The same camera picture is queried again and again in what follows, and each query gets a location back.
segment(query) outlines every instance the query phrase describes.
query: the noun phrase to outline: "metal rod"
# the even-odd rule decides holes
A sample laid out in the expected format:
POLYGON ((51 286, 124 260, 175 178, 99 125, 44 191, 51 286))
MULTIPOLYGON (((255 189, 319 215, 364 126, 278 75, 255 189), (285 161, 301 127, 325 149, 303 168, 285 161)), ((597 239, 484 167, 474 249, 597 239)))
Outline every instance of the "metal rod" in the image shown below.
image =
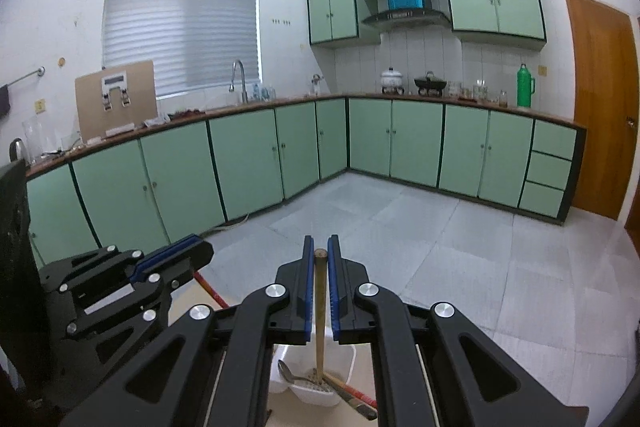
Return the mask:
POLYGON ((37 70, 31 71, 31 73, 27 73, 24 76, 21 76, 20 78, 16 78, 13 82, 9 82, 7 84, 7 86, 13 86, 16 82, 20 82, 21 80, 27 78, 28 76, 31 76, 32 74, 38 74, 38 76, 42 76, 44 74, 44 66, 40 66, 37 70))

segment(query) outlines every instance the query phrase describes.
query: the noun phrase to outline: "window blind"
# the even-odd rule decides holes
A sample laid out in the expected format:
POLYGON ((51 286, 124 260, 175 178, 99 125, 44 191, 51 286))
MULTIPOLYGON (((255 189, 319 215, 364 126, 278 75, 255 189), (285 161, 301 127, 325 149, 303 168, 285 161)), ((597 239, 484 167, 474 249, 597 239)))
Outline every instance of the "window blind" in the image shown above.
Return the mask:
POLYGON ((156 96, 226 84, 242 60, 258 75, 256 0, 105 0, 105 67, 153 60, 156 96))

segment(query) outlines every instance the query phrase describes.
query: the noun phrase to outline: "light switch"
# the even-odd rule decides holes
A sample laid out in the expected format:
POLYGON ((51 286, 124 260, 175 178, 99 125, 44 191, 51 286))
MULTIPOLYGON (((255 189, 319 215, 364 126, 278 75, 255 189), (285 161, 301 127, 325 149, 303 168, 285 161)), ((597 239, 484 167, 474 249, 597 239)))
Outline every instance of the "light switch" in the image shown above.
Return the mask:
POLYGON ((33 108, 36 110, 36 114, 40 114, 41 112, 45 112, 47 110, 46 104, 44 102, 44 98, 36 100, 33 104, 33 108))

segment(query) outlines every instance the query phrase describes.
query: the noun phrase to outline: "wooden handle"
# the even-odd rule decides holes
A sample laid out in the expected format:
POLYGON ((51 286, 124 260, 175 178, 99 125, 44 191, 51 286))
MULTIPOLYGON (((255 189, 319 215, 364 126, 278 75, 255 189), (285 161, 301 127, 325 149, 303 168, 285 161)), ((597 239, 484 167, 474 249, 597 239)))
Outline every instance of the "wooden handle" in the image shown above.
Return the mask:
POLYGON ((353 395, 354 397, 362 400, 367 405, 372 406, 373 409, 378 409, 378 403, 377 403, 376 400, 374 400, 370 396, 367 396, 366 394, 362 393, 361 391, 358 391, 356 388, 351 387, 348 383, 343 382, 339 378, 334 377, 334 375, 331 375, 329 373, 325 373, 324 374, 324 379, 327 382, 332 383, 334 385, 337 385, 338 387, 344 389, 347 393, 349 393, 349 394, 353 395))
POLYGON ((328 254, 323 248, 314 251, 316 273, 316 369, 318 381, 324 378, 324 322, 326 315, 326 262, 328 254))

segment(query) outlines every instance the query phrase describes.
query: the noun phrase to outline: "lower cabinet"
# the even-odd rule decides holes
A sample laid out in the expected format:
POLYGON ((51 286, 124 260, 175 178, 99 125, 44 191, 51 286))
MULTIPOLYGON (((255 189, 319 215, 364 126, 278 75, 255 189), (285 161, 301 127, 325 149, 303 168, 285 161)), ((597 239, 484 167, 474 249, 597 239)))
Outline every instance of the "lower cabinet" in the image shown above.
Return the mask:
POLYGON ((350 166, 389 175, 391 101, 349 99, 350 166))
POLYGON ((315 102, 277 107, 276 128, 280 144, 280 168, 284 197, 290 198, 316 183, 318 134, 315 102))
POLYGON ((44 263, 98 248, 67 165, 30 180, 27 195, 31 241, 44 263))
POLYGON ((442 140, 441 103, 392 103, 392 178, 435 187, 442 140))
POLYGON ((320 177, 347 168, 347 124, 344 99, 316 102, 320 177))
POLYGON ((206 122, 146 136, 140 143, 151 190, 172 243, 224 223, 206 122))
POLYGON ((529 161, 532 128, 530 118, 489 111, 480 198, 518 206, 529 161))
POLYGON ((80 158, 73 168, 103 246, 150 253, 168 244, 137 140, 80 158))
POLYGON ((447 105, 439 188, 478 195, 488 117, 485 109, 447 105))
POLYGON ((226 217, 236 219, 283 198, 273 109, 209 120, 226 217))

